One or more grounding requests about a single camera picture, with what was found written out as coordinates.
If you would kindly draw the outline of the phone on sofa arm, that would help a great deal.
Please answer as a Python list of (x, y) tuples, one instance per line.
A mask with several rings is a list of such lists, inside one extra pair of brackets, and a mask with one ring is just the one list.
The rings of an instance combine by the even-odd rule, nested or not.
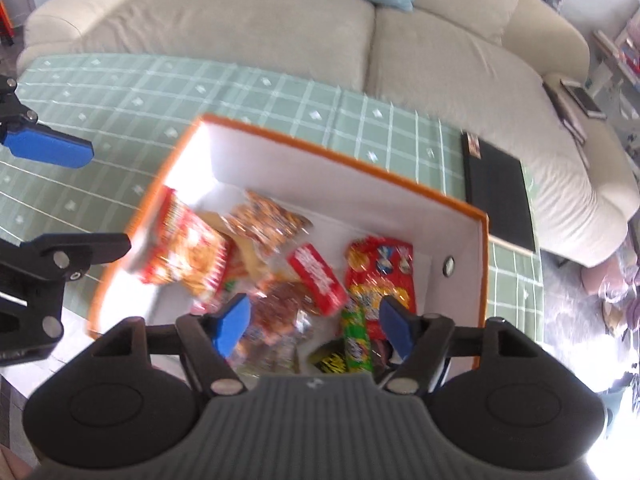
[(594, 102), (593, 97), (590, 96), (587, 90), (581, 84), (578, 84), (577, 81), (561, 79), (560, 83), (587, 117), (597, 120), (605, 120), (608, 118), (605, 112)]

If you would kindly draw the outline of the person's left hand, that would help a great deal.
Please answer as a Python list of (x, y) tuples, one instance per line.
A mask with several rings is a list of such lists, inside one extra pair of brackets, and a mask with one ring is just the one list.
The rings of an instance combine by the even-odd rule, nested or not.
[(32, 473), (32, 467), (0, 445), (0, 480), (24, 480)]

